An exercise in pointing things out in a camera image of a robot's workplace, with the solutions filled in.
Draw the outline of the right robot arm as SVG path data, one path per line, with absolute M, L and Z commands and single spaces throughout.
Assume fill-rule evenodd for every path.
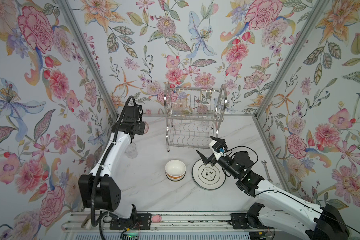
M 286 192 L 252 171 L 255 164 L 247 151 L 229 154 L 224 139 L 211 138 L 209 157 L 198 152 L 203 164 L 219 165 L 237 182 L 245 195 L 257 200 L 238 219 L 245 228 L 261 227 L 281 230 L 302 240 L 346 240 L 350 236 L 339 210 L 331 204 L 324 207 Z

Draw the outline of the orange white bowl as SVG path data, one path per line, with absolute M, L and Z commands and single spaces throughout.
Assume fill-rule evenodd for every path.
M 166 176 L 170 181 L 181 181 L 186 175 L 186 165 L 180 160 L 168 161 L 165 165 Z

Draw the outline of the white plate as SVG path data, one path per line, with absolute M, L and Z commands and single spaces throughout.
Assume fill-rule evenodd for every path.
M 193 165 L 192 178 L 201 189 L 213 191 L 223 186 L 227 176 L 220 166 L 204 165 L 202 160 L 198 160 Z

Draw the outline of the clear faceted glass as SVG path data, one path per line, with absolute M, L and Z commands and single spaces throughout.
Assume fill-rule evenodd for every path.
M 125 155 L 129 158 L 129 159 L 135 159 L 138 156 L 138 150 L 137 150 L 137 145 L 135 143 L 131 143 L 127 146 L 126 150 L 125 150 Z

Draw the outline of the pink rimmed glass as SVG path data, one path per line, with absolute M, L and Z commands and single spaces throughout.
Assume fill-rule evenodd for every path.
M 149 124 L 145 121 L 143 121 L 145 127 L 144 127 L 144 135 L 149 131 Z

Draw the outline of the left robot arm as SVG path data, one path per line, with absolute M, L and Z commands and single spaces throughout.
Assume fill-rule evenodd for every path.
M 134 205 L 123 200 L 121 189 L 114 178 L 121 158 L 134 136 L 144 134 L 146 124 L 142 116 L 141 105 L 124 107 L 98 163 L 89 174 L 79 178 L 83 206 L 91 210 L 94 224 L 97 223 L 96 211 L 106 211 L 119 219 L 129 219 L 134 212 Z

